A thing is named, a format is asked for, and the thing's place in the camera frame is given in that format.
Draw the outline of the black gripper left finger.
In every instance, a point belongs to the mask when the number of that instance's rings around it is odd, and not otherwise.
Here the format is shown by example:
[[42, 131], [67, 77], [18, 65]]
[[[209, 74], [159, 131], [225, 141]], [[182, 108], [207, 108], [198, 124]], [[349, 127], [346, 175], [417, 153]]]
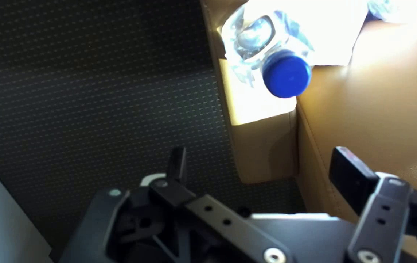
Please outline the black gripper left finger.
[[185, 185], [187, 149], [171, 150], [166, 175], [150, 184], [165, 210], [177, 263], [298, 263], [279, 238], [231, 210], [215, 197], [196, 195]]

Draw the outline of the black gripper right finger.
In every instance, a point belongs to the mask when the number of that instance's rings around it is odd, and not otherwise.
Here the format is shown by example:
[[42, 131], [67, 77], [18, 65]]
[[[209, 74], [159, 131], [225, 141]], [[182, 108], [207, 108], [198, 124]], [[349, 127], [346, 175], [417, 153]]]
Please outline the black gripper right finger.
[[398, 263], [408, 222], [411, 187], [397, 176], [379, 176], [346, 146], [336, 146], [330, 179], [359, 214], [347, 246], [354, 263]]

